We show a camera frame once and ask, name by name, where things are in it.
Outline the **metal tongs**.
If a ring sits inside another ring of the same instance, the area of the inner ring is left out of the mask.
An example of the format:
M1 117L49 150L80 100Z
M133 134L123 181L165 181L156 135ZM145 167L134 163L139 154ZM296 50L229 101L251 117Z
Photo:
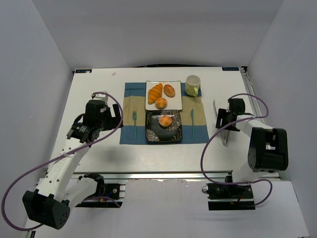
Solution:
M214 111L214 114L215 114L215 119L217 119L217 117L218 117L218 107L216 106L216 101L215 100L213 100L212 106L213 106L213 111ZM223 130L223 131L221 131L219 133L219 135L221 137L221 140L222 140L223 146L227 146L228 139L229 139L229 134L230 134L229 130Z

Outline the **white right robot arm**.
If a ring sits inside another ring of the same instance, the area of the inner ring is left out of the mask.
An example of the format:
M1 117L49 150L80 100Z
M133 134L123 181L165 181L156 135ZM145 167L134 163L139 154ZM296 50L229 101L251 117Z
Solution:
M257 120L251 113L245 112L245 102L241 98L228 100L227 109L217 109L215 128L224 128L221 132L222 143L228 142L229 131L243 132L250 138L247 162L231 172L232 182L252 182L256 179L288 168L287 132L274 128Z

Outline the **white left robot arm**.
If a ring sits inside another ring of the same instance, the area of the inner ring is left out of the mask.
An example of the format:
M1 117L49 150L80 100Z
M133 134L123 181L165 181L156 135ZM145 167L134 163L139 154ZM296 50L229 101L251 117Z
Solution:
M84 114L74 120L66 135L63 158L51 165L34 191L26 191L22 197L30 220L59 230L68 220L71 209L87 198L105 194L104 177L97 173L81 176L70 189L67 185L100 133L122 126L121 112L118 104L110 108L107 99L100 96L88 101Z

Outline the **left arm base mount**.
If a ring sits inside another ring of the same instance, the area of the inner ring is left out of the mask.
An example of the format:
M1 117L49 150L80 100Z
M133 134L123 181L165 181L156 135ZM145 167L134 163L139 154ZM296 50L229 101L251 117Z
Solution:
M122 202L119 200L123 198L120 195L119 183L109 183L105 182L105 179L102 175L97 173L88 173L83 176L80 176L78 181L85 179L93 179L97 183L96 192L93 195L88 196L88 198L94 197L108 197L108 199L98 198L95 200L85 200L76 205L79 208L118 208L118 206L113 202L118 203L119 206L122 205Z

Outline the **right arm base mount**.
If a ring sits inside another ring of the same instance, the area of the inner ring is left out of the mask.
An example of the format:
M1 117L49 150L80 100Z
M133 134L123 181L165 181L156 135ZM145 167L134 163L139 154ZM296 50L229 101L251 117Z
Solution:
M250 185L220 185L207 183L202 193L208 196L209 211L255 210L254 195Z

